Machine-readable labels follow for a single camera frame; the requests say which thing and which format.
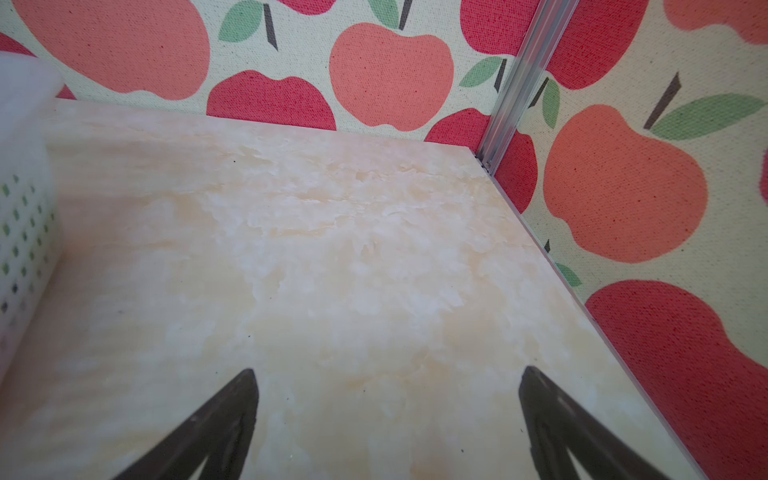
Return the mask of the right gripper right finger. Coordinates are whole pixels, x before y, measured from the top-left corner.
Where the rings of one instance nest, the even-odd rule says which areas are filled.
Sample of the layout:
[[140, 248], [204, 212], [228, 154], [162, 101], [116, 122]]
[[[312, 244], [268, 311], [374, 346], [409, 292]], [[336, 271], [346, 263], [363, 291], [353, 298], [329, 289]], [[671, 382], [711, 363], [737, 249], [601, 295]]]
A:
[[577, 479], [575, 462], [593, 479], [663, 480], [667, 477], [537, 367], [525, 368], [519, 398], [531, 457], [541, 479]]

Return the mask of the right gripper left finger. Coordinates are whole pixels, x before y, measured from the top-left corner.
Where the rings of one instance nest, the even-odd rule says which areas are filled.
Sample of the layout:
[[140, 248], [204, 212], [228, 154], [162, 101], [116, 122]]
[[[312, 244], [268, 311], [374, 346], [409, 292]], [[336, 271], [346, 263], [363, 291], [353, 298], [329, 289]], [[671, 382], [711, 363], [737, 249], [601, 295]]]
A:
[[119, 479], [238, 479], [256, 426], [255, 372], [242, 370]]

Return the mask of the white plastic basket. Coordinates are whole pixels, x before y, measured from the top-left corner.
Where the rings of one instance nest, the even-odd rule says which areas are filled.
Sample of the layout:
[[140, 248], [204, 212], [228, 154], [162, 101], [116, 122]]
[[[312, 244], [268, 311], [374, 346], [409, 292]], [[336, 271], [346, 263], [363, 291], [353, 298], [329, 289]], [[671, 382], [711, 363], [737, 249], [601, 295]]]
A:
[[1, 54], [1, 375], [63, 250], [43, 117], [63, 80], [32, 56]]

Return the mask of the right aluminium corner post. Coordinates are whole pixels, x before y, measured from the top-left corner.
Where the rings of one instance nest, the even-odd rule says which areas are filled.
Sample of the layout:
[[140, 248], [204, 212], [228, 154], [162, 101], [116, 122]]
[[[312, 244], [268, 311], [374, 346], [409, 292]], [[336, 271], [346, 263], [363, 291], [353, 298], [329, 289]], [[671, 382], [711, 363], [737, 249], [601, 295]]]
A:
[[504, 80], [476, 158], [493, 176], [530, 104], [534, 88], [557, 48], [578, 0], [541, 1]]

